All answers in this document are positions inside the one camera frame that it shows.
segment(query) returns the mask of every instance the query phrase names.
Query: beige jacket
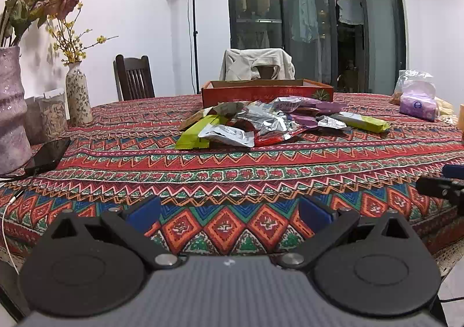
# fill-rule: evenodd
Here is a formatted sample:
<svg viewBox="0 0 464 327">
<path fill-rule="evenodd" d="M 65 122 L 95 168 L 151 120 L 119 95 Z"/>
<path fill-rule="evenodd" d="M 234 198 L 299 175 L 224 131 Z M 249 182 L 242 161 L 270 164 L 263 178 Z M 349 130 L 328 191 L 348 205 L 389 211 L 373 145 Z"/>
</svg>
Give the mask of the beige jacket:
<svg viewBox="0 0 464 327">
<path fill-rule="evenodd" d="M 259 66 L 272 66 L 272 80 L 294 80 L 295 67 L 291 56 L 281 48 L 264 50 L 236 50 L 224 52 L 220 81 L 247 81 L 259 79 Z"/>
</svg>

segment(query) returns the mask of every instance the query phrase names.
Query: smartphone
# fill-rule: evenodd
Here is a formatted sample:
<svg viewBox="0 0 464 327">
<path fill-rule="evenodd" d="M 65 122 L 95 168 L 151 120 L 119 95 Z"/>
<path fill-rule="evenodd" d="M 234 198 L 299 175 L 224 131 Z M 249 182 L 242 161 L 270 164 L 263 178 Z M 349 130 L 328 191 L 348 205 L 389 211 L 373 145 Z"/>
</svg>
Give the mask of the smartphone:
<svg viewBox="0 0 464 327">
<path fill-rule="evenodd" d="M 37 175 L 56 169 L 70 143 L 71 139 L 66 137 L 43 144 L 35 156 L 26 164 L 24 172 L 27 175 Z"/>
</svg>

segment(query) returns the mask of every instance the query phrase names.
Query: dining table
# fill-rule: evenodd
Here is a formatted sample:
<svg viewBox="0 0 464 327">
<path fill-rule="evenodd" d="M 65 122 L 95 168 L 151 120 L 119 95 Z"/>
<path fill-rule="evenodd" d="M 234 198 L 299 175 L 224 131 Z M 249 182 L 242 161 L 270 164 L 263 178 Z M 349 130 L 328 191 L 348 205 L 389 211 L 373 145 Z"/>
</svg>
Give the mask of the dining table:
<svg viewBox="0 0 464 327">
<path fill-rule="evenodd" d="M 314 235 L 298 212 L 301 195 L 363 216 L 397 210 L 436 257 L 460 242 L 464 219 L 457 208 L 419 195 L 415 181 L 440 176 L 445 164 L 464 164 L 462 132 L 446 122 L 403 115 L 384 95 L 335 93 L 334 100 L 391 127 L 379 134 L 356 128 L 307 131 L 257 148 L 211 143 L 208 149 L 176 150 L 179 125 L 203 108 L 201 96 L 92 108 L 92 123 L 64 134 L 71 144 L 55 170 L 0 189 L 15 260 L 27 258 L 63 210 L 95 217 L 150 195 L 161 198 L 161 215 L 145 236 L 175 254 L 290 250 Z M 23 186 L 25 193 L 5 211 Z"/>
</svg>

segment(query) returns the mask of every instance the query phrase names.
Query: metal screw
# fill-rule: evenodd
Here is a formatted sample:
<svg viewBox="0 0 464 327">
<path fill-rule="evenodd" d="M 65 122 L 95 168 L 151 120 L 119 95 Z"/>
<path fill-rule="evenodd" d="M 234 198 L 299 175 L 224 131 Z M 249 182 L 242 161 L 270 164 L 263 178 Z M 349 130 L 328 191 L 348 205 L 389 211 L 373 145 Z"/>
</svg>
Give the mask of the metal screw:
<svg viewBox="0 0 464 327">
<path fill-rule="evenodd" d="M 176 264 L 178 258 L 176 255 L 173 254 L 159 254 L 155 258 L 155 263 L 161 266 L 170 267 Z"/>
<path fill-rule="evenodd" d="M 282 256 L 281 261 L 287 265 L 300 265 L 305 261 L 305 257 L 296 252 L 289 252 Z"/>
</svg>

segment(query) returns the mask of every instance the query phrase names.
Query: floral ceramic vase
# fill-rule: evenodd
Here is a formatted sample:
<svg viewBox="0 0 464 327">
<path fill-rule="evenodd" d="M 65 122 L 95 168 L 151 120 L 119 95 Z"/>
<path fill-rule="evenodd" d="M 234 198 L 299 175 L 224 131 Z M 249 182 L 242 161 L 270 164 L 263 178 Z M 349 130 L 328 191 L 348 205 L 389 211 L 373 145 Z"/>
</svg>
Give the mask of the floral ceramic vase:
<svg viewBox="0 0 464 327">
<path fill-rule="evenodd" d="M 70 125 L 74 127 L 88 124 L 93 120 L 87 78 L 82 73 L 80 65 L 80 62 L 69 64 L 69 72 L 66 75 L 69 121 Z"/>
<path fill-rule="evenodd" d="M 0 48 L 0 174 L 20 168 L 32 156 L 23 126 L 26 111 L 19 47 Z"/>
</svg>

